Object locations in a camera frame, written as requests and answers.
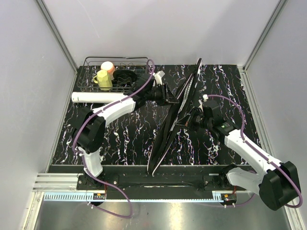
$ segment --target white cylinder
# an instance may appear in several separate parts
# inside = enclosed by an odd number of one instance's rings
[[[111,103],[125,98],[122,92],[73,92],[74,103]]]

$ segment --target cable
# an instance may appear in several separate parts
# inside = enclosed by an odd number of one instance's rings
[[[241,132],[240,132],[242,140],[245,141],[245,143],[249,147],[251,147],[256,153],[258,153],[263,159],[265,159],[266,161],[270,162],[268,157],[266,157],[263,153],[261,153],[258,149],[256,149],[251,143],[249,143],[247,140],[245,140],[244,133],[243,133],[244,127],[245,127],[245,117],[244,117],[242,109],[235,102],[233,102],[231,99],[229,99],[228,97],[224,97],[224,96],[221,96],[221,95],[208,95],[208,97],[220,97],[220,98],[226,99],[230,103],[232,103],[239,110],[239,112],[241,114],[241,117],[242,117],[242,126],[241,126]],[[273,165],[288,180],[288,182],[295,189],[295,191],[297,192],[297,195],[299,197],[299,202],[298,202],[297,205],[285,204],[285,206],[290,207],[290,208],[301,207],[302,204],[303,204],[303,197],[302,197],[302,194],[299,191],[298,187],[296,186],[296,184],[291,180],[291,178],[280,167],[278,167],[277,164],[275,164],[274,162],[270,162],[270,164]]]
[[[78,140],[80,134],[82,133],[83,129],[85,128],[85,126],[89,123],[89,121],[90,121],[93,117],[95,117],[96,115],[98,115],[98,114],[101,113],[101,112],[104,112],[106,109],[108,109],[108,108],[110,108],[110,107],[112,107],[112,106],[114,106],[114,105],[116,105],[116,104],[118,104],[118,103],[121,103],[121,102],[123,102],[123,101],[125,101],[125,100],[127,100],[127,99],[129,99],[129,98],[131,98],[131,97],[133,97],[133,96],[136,95],[138,92],[140,92],[140,91],[150,82],[150,80],[152,79],[152,77],[153,77],[153,75],[154,75],[153,73],[154,73],[155,66],[154,66],[154,61],[151,60],[151,59],[148,59],[148,60],[147,60],[147,63],[146,63],[146,69],[148,68],[149,61],[152,63],[153,69],[152,69],[152,71],[151,71],[151,73],[150,73],[150,76],[149,76],[148,80],[145,82],[145,84],[144,84],[143,86],[141,86],[136,92],[132,93],[131,95],[129,95],[129,96],[127,96],[127,97],[125,97],[125,98],[123,98],[123,99],[121,99],[121,100],[119,100],[119,101],[112,102],[112,103],[106,105],[106,106],[103,108],[103,110],[99,110],[99,111],[97,111],[96,113],[94,113],[94,114],[92,114],[91,116],[89,116],[89,117],[86,119],[86,121],[82,124],[82,126],[81,126],[80,130],[78,131],[78,133],[77,133],[77,135],[76,135],[76,137],[75,137],[75,139],[74,139],[74,141],[73,141],[73,144],[72,144],[72,151],[75,152],[75,153],[79,153],[79,154],[82,155],[82,162],[83,162],[83,165],[84,165],[84,170],[85,170],[85,172],[86,172],[90,177],[92,177],[94,180],[96,180],[96,181],[98,181],[98,182],[100,182],[100,183],[102,183],[102,184],[111,186],[111,187],[117,189],[118,191],[120,191],[120,192],[123,194],[123,196],[126,198],[126,200],[128,201],[128,203],[129,203],[130,214],[129,214],[128,216],[123,216],[123,215],[120,215],[120,214],[117,214],[117,213],[114,213],[114,212],[110,212],[110,211],[108,211],[108,210],[105,210],[105,209],[103,209],[103,208],[96,207],[96,206],[94,206],[94,205],[92,205],[92,208],[95,207],[95,208],[97,208],[97,209],[99,209],[99,210],[101,210],[101,211],[104,211],[104,212],[106,212],[106,213],[108,213],[108,214],[111,214],[111,215],[113,215],[113,216],[120,217],[120,218],[128,218],[128,219],[129,219],[129,218],[132,217],[132,214],[133,214],[133,211],[132,211],[132,203],[130,202],[130,200],[129,200],[129,198],[127,197],[127,195],[126,195],[120,188],[118,188],[117,186],[115,186],[115,185],[113,185],[113,184],[110,184],[110,183],[108,183],[108,182],[99,180],[98,178],[96,178],[96,177],[88,170],[87,165],[86,165],[86,162],[85,162],[85,157],[84,157],[82,151],[76,149],[77,140]]]

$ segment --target mug handle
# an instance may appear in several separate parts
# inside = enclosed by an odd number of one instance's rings
[[[93,77],[93,82],[96,83],[96,84],[98,84],[97,75]]]

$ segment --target floor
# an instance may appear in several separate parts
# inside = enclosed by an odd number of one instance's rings
[[[165,72],[164,80],[173,92],[178,85],[194,69],[193,65],[161,65],[158,70]],[[252,114],[248,105],[244,86],[236,65],[203,65],[201,77],[194,95],[194,105],[203,94],[218,94],[231,98],[238,103],[245,113],[246,135],[258,145]],[[219,100],[222,113],[226,118],[241,124],[239,112],[229,102]],[[77,108],[100,104],[73,104],[70,102],[64,124],[60,133],[55,154],[54,165],[80,165],[81,158],[74,155],[71,146],[71,121],[77,116]],[[154,141],[167,107],[148,102],[138,111],[125,115],[110,124],[106,129],[104,143],[101,148],[101,163],[104,165],[146,165]],[[171,151],[167,154],[164,165],[213,165],[213,164],[245,164],[246,162],[235,152],[210,139],[204,130],[190,132],[181,130],[174,140]]]
[[[248,199],[242,195],[240,202]],[[284,209],[271,211],[256,197],[243,207],[208,207],[197,203],[133,203],[132,219],[121,219],[86,203],[44,201],[36,230],[289,230]],[[123,215],[127,203],[104,203],[103,208]]]

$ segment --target gray wall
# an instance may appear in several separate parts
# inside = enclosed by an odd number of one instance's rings
[[[157,64],[243,65],[278,0],[45,0],[77,64],[148,56]]]
[[[293,162],[307,199],[307,1],[290,0],[248,74],[274,154]],[[300,208],[307,223],[307,202]]]
[[[73,71],[33,0],[0,1],[0,229],[16,230],[43,172]]]

